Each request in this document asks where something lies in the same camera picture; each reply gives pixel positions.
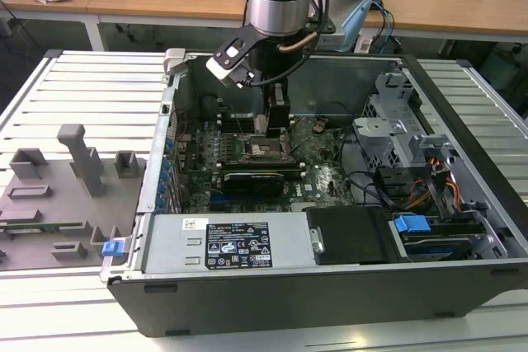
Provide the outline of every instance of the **desk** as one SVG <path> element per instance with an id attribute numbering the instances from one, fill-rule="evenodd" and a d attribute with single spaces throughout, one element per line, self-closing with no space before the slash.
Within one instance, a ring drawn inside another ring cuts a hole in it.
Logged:
<path id="1" fill-rule="evenodd" d="M 527 1 L 384 0 L 384 4 L 394 14 L 396 36 L 526 42 Z M 375 35 L 381 22 L 379 12 L 370 12 L 362 39 Z"/>
<path id="2" fill-rule="evenodd" d="M 99 24 L 237 27 L 245 0 L 68 0 L 42 5 L 32 0 L 5 0 L 20 18 L 80 21 L 92 47 L 104 50 Z M 395 35 L 442 39 L 528 41 L 526 0 L 384 0 L 394 14 Z M 0 17 L 8 16 L 0 8 Z M 361 39 L 381 27 L 379 12 L 370 12 Z"/>

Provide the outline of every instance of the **motherboard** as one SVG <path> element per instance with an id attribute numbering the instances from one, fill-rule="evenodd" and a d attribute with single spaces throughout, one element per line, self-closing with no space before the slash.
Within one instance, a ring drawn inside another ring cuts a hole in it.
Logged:
<path id="1" fill-rule="evenodd" d="M 326 122 L 299 117 L 274 138 L 256 134 L 242 117 L 186 123 L 177 135 L 182 212 L 300 212 L 354 204 L 339 164 L 342 128 L 327 129 Z"/>

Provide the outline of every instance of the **power supply label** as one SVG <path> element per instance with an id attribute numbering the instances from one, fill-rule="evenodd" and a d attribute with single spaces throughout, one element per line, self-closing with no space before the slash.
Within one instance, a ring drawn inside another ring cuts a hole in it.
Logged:
<path id="1" fill-rule="evenodd" d="M 207 224 L 205 266 L 209 270 L 272 267 L 267 223 Z"/>

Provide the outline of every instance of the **screw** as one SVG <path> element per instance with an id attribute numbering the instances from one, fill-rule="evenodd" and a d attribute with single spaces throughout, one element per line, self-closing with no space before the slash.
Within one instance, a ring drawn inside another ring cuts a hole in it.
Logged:
<path id="1" fill-rule="evenodd" d="M 323 244 L 319 241 L 312 242 L 312 249 L 314 253 L 320 254 L 324 252 Z"/>

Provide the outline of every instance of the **blue latch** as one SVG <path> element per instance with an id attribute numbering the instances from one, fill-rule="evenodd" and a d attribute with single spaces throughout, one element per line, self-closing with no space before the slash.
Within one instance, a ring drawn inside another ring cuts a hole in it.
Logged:
<path id="1" fill-rule="evenodd" d="M 123 257 L 125 255 L 124 241 L 106 241 L 102 246 L 102 255 L 104 257 Z"/>
<path id="2" fill-rule="evenodd" d="M 431 232 L 431 226 L 421 214 L 402 214 L 394 220 L 398 232 Z"/>

